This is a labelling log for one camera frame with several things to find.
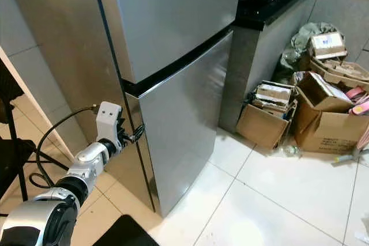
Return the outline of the large open cardboard box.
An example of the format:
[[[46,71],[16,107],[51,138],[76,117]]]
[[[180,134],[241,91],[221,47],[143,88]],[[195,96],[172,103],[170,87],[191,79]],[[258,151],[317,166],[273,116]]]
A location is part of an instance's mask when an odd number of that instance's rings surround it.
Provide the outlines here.
[[[297,82],[298,108],[293,135],[307,152],[351,154],[369,131],[369,107],[364,109],[318,73],[305,71]]]

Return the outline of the black folding chair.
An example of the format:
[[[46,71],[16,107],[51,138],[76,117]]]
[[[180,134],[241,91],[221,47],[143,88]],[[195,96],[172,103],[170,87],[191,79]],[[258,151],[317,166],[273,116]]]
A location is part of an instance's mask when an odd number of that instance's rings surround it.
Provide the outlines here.
[[[25,141],[18,138],[15,120],[13,117],[13,101],[22,95],[23,91],[16,83],[5,65],[0,67],[0,101],[1,122],[9,126],[10,138],[2,139],[0,143],[0,184],[2,195],[10,188],[11,183],[17,179],[21,190],[22,201],[28,201],[28,191],[24,174],[24,167],[30,152],[25,149]]]

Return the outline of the pink plastic packet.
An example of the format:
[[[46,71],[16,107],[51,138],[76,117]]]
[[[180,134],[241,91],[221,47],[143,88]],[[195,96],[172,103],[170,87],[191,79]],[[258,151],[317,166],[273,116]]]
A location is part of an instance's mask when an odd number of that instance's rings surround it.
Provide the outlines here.
[[[349,109],[348,113],[351,115],[365,115],[369,112],[369,91],[362,87],[355,87],[345,92],[353,107]]]

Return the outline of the box with white label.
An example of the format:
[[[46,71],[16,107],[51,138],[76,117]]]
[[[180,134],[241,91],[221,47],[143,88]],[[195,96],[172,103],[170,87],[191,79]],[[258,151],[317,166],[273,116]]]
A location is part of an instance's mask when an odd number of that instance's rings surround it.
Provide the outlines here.
[[[339,32],[312,36],[308,41],[308,51],[315,59],[340,58],[348,55],[343,36]]]

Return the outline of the grey fridge main door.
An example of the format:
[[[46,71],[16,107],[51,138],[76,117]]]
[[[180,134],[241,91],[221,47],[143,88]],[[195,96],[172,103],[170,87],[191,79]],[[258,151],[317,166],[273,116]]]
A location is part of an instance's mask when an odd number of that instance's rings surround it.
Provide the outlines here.
[[[224,28],[190,53],[126,86],[131,125],[141,133],[151,209],[166,217],[210,158],[218,127],[233,30]]]

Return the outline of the grey fridge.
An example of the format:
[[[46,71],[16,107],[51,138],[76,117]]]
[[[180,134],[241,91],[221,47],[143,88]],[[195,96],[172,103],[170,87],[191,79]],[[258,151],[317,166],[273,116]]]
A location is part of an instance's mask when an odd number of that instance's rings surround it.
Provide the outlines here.
[[[101,0],[15,1],[67,104],[72,109],[102,101],[118,104],[123,127],[130,132],[126,86],[137,83],[122,78]],[[136,143],[126,146],[106,170],[153,211]]]

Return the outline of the empty clear plastic bottle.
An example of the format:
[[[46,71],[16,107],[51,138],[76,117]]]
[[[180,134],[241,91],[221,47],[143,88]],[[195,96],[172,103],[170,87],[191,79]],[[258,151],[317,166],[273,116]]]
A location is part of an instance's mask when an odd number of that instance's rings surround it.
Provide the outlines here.
[[[275,154],[284,157],[302,157],[301,150],[295,144],[285,144],[275,149]]]

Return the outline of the flat brown cardboard box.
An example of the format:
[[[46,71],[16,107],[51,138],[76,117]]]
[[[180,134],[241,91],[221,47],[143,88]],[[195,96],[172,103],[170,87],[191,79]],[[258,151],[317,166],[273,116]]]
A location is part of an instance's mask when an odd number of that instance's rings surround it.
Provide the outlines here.
[[[369,70],[361,65],[339,59],[310,58],[310,67],[330,84],[344,87],[361,87],[369,90]]]

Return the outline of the cardboard box with papers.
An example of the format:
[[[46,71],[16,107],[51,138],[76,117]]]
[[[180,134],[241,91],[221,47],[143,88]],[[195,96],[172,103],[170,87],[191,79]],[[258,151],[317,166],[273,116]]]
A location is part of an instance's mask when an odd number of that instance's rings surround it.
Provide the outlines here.
[[[297,112],[297,95],[293,85],[262,81],[243,101],[237,133],[256,146],[276,148],[287,137]]]

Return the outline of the grey fridge freezer door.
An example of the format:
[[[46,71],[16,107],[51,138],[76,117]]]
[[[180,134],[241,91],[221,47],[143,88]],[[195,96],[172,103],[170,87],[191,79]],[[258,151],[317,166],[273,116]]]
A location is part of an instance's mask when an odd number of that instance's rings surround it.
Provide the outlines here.
[[[101,0],[118,67],[138,83],[227,27],[238,0]]]

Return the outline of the grey green plastic bag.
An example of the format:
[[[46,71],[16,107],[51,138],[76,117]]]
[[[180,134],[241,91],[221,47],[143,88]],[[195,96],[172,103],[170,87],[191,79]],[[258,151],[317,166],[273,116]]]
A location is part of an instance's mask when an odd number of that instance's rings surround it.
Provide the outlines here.
[[[286,70],[297,71],[300,59],[307,52],[310,38],[315,35],[325,35],[326,33],[332,32],[338,32],[341,38],[344,38],[343,33],[332,23],[309,22],[300,27],[282,52],[279,61],[280,67]]]

